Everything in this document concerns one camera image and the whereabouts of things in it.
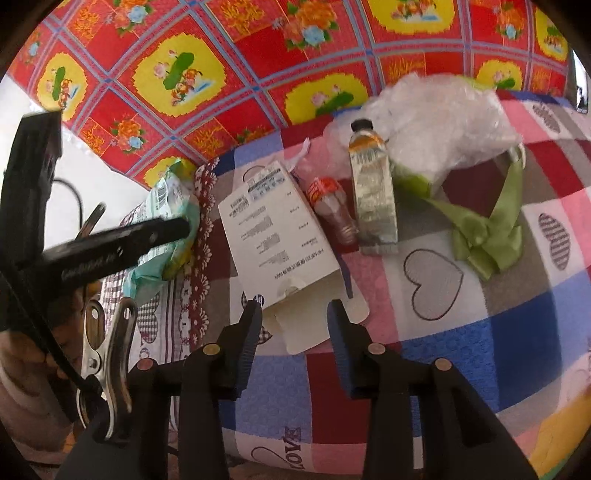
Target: black cap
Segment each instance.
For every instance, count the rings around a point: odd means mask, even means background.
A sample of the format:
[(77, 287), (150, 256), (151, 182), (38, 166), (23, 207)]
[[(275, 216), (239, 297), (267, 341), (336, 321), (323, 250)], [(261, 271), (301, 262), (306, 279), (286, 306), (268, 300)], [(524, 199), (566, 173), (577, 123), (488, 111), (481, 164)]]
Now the black cap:
[(372, 123), (371, 120), (368, 120), (367, 118), (359, 118), (358, 120), (356, 120), (355, 122), (353, 122), (351, 124), (351, 130), (353, 130), (353, 132), (358, 132), (360, 130), (373, 130), (374, 129), (374, 124)]

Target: yellow patch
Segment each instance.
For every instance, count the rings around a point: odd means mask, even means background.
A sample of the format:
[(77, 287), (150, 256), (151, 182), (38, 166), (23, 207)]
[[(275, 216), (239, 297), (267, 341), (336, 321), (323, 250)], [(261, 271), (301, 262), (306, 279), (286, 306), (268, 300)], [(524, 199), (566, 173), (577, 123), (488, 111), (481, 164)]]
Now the yellow patch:
[(535, 9), (535, 36), (544, 54), (558, 61), (566, 60), (569, 54), (566, 39), (539, 8)]
[(67, 98), (66, 107), (63, 108), (61, 117), (64, 122), (67, 122), (74, 117), (76, 108), (81, 104), (82, 100), (84, 100), (86, 88), (88, 87), (84, 70), (67, 53), (56, 53), (56, 55), (47, 62), (45, 71), (43, 72), (43, 75), (41, 75), (39, 83), (37, 84), (37, 98), (39, 99), (39, 103), (48, 110), (61, 108), (59, 100), (53, 98), (56, 71), (61, 67), (64, 67), (66, 70), (64, 80), (70, 80), (68, 86), (70, 93), (68, 95), (71, 97)]
[(583, 440), (591, 425), (591, 391), (542, 422), (530, 462), (539, 477), (567, 458)]
[(345, 95), (352, 95), (353, 98), (345, 106), (347, 108), (362, 105), (369, 98), (361, 80), (352, 74), (332, 73), (320, 80), (300, 83), (285, 96), (285, 112), (291, 123), (301, 124), (315, 118), (319, 106), (314, 104), (313, 99), (320, 95), (330, 101), (338, 95), (335, 88)]
[[(154, 185), (158, 183), (166, 169), (173, 163), (175, 163), (178, 159), (179, 157), (167, 157), (159, 160), (156, 165), (154, 165), (152, 168), (149, 168), (148, 171), (146, 171), (146, 173), (144, 174), (145, 184), (148, 185), (150, 188), (153, 188)], [(180, 160), (188, 171), (194, 173), (197, 170), (197, 167), (193, 164), (193, 162), (187, 160), (186, 158), (181, 158)]]
[[(190, 68), (202, 73), (200, 85), (187, 94), (185, 100), (173, 105), (173, 90), (167, 90), (163, 78), (155, 74), (154, 67), (160, 62), (171, 68), (176, 56), (181, 53), (194, 55)], [(192, 112), (203, 102), (214, 98), (226, 86), (226, 72), (222, 62), (213, 54), (207, 44), (194, 35), (180, 34), (164, 40), (152, 55), (143, 59), (133, 76), (138, 93), (157, 111), (164, 115), (180, 116)]]
[(453, 0), (368, 0), (371, 13), (388, 31), (403, 35), (449, 30), (456, 9)]
[(489, 60), (480, 67), (476, 81), (487, 87), (521, 90), (523, 74), (511, 61)]

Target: clear plastic bag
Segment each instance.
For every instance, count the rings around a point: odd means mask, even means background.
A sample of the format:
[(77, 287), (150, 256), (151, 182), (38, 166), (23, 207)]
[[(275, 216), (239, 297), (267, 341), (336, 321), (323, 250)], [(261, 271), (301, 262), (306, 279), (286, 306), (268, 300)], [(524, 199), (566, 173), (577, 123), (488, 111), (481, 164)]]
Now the clear plastic bag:
[(385, 140), (395, 182), (425, 196), (450, 170), (494, 158), (522, 141), (494, 91), (449, 74), (409, 74), (360, 110), (337, 117), (324, 130), (337, 155), (358, 118), (370, 119)]

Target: bottle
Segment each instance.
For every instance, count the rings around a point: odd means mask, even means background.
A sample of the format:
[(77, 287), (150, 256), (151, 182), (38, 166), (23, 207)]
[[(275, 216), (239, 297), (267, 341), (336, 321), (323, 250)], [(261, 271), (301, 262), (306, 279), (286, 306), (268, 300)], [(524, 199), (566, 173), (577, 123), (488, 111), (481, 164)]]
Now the bottle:
[(357, 226), (349, 214), (347, 194), (340, 183), (330, 177), (316, 177), (306, 189), (306, 195), (316, 215), (334, 227), (339, 243), (355, 244)]
[(373, 123), (358, 119), (351, 124), (349, 158), (353, 170), (359, 250), (365, 255), (398, 251), (398, 224), (390, 158)]

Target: small plastic bottle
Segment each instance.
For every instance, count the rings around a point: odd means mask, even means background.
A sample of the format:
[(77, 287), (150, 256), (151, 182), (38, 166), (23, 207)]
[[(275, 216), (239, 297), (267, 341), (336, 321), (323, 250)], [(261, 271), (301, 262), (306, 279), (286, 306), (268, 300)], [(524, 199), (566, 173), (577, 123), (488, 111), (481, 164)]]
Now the small plastic bottle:
[(334, 227), (340, 244), (356, 243), (357, 226), (347, 208), (347, 194), (338, 181), (316, 177), (306, 189), (306, 195), (316, 214)]

